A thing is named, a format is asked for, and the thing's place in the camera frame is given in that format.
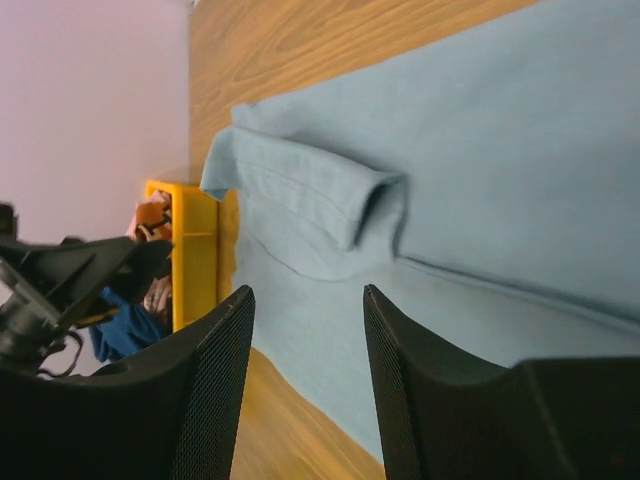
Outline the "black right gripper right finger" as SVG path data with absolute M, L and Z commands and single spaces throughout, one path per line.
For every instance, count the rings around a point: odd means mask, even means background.
M 405 315 L 376 286 L 364 327 L 390 479 L 635 479 L 639 361 L 505 368 Z

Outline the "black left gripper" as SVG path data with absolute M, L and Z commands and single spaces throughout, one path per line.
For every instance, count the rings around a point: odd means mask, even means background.
M 78 320 L 107 311 L 109 288 L 139 302 L 168 263 L 167 240 L 137 243 L 129 237 L 72 240 L 58 245 L 17 241 L 17 215 L 1 204 L 1 368 L 40 370 L 64 348 L 65 331 L 53 320 Z

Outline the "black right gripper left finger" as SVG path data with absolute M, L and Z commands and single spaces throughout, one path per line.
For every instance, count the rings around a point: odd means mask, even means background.
M 254 326 L 238 288 L 209 314 L 90 376 L 1 374 L 5 479 L 226 479 Z

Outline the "light blue t shirt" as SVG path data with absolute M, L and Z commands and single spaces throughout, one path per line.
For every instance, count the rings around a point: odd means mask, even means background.
M 240 206 L 253 343 L 382 455 L 362 293 L 462 349 L 639 352 L 639 5 L 544 1 L 236 106 L 202 190 Z

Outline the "dark blue shirt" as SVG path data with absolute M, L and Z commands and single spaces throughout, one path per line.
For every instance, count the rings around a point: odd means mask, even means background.
M 118 312 L 110 320 L 89 327 L 98 361 L 115 362 L 160 341 L 168 331 L 142 305 L 130 304 L 106 287 L 101 298 Z

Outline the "patterned pink shirt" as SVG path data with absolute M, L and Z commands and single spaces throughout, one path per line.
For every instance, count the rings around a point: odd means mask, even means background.
M 172 239 L 172 202 L 166 192 L 154 191 L 139 203 L 126 234 L 137 243 Z M 167 259 L 142 301 L 144 309 L 161 325 L 171 317 L 171 260 Z

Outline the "yellow plastic bin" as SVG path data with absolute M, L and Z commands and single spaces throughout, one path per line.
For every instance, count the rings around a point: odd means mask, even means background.
M 145 195 L 171 198 L 172 330 L 201 319 L 219 304 L 219 202 L 194 185 L 149 180 Z

